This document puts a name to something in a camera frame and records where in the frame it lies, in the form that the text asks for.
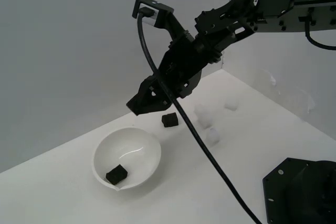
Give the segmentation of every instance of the robotic arm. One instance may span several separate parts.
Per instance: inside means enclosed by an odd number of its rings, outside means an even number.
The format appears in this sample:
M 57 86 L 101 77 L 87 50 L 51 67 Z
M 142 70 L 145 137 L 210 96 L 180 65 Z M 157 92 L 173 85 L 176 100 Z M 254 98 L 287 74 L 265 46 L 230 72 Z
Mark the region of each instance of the robotic arm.
M 195 39 L 177 21 L 172 8 L 154 0 L 136 0 L 132 16 L 137 18 L 143 8 L 153 10 L 153 15 L 143 21 L 166 29 L 172 38 L 159 71 L 175 97 L 191 94 L 207 64 L 219 62 L 225 48 L 254 33 L 304 31 L 315 46 L 336 50 L 310 37 L 311 30 L 336 28 L 336 0 L 231 0 L 195 18 Z M 171 102 L 151 75 L 127 106 L 139 115 L 166 110 Z

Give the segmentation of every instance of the black mount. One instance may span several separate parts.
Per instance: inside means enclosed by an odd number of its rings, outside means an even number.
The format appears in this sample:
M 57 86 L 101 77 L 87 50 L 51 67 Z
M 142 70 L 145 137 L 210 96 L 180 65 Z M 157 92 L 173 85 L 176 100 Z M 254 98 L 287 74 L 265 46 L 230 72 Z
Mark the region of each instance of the black mount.
M 264 179 L 269 224 L 335 224 L 336 163 L 287 158 Z

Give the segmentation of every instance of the white table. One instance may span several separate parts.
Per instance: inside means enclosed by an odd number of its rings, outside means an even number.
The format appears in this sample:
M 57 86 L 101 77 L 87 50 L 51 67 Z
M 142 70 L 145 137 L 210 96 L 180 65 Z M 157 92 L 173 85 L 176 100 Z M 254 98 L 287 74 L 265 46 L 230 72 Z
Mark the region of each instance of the white table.
M 238 110 L 225 110 L 228 95 Z M 247 205 L 267 223 L 262 178 L 285 158 L 336 161 L 336 141 L 220 70 L 181 100 L 200 135 L 195 104 L 216 110 L 222 140 L 211 148 Z M 0 174 L 0 223 L 253 223 L 184 123 L 165 129 L 161 115 L 127 114 Z M 140 127 L 161 142 L 158 170 L 142 186 L 105 188 L 93 177 L 92 151 L 119 127 Z

